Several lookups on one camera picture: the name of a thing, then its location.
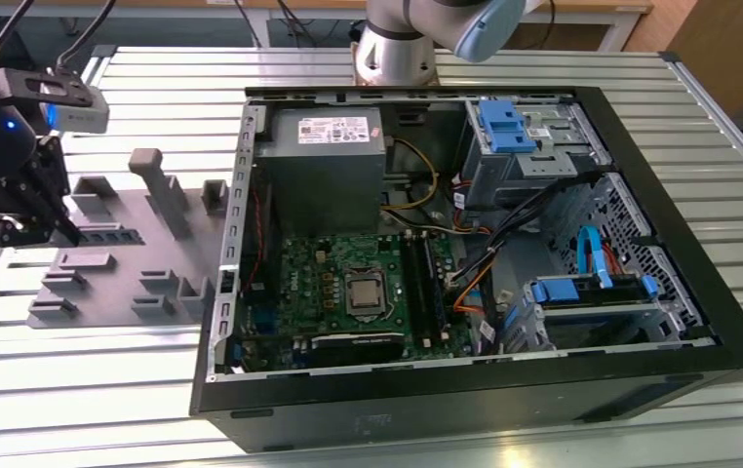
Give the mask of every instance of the blue led light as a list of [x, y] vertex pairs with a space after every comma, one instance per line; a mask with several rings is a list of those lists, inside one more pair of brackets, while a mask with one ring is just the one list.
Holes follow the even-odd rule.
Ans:
[[55, 106], [46, 104], [46, 125], [50, 129], [55, 128]]

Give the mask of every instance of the motherboard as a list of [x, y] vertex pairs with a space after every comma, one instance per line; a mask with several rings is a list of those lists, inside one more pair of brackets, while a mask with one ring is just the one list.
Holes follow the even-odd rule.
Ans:
[[358, 337], [375, 341], [374, 352], [397, 354], [385, 362], [470, 355], [466, 318], [451, 314], [439, 281], [453, 269], [445, 234], [284, 239], [278, 301], [248, 311], [246, 366], [318, 367], [303, 358], [313, 346], [317, 354], [333, 348], [329, 361], [359, 364], [350, 361]]

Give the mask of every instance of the ram slot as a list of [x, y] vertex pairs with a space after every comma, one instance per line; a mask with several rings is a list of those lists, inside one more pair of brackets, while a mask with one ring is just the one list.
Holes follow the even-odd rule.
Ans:
[[399, 244], [410, 334], [414, 345], [427, 348], [447, 336], [439, 279], [426, 240], [405, 236]]

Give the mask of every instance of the white label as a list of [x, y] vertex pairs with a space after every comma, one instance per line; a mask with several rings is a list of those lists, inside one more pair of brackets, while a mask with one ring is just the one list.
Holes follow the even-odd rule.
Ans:
[[645, 12], [647, 12], [647, 9], [645, 7], [637, 7], [637, 6], [627, 7], [627, 6], [623, 6], [623, 5], [621, 7], [615, 7], [615, 10], [618, 12], [631, 12], [631, 13], [645, 13]]
[[461, 193], [453, 194], [453, 207], [465, 210], [465, 195]]
[[366, 143], [370, 141], [366, 117], [302, 119], [296, 123], [298, 144]]
[[479, 334], [490, 343], [495, 340], [495, 329], [491, 328], [491, 325], [485, 320], [479, 323]]
[[529, 135], [530, 138], [549, 138], [550, 131], [543, 127], [539, 129], [526, 129], [526, 135]]

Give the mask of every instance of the aluminum slotted table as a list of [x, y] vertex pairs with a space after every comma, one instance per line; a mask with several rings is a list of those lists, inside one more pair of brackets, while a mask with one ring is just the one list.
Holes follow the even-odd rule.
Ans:
[[[438, 53], [438, 67], [445, 84], [602, 88], [743, 305], [743, 136], [685, 67], [654, 54], [557, 52], [507, 52], [478, 65]], [[83, 75], [111, 122], [106, 136], [64, 136], [67, 168], [106, 175], [116, 189], [140, 186], [127, 173], [135, 147], [163, 151], [183, 187], [227, 178], [243, 87], [350, 84], [346, 50], [120, 48]], [[743, 382], [611, 424], [208, 461], [239, 450], [187, 418], [196, 326], [30, 330], [26, 307], [52, 254], [0, 251], [0, 465], [743, 464]]]

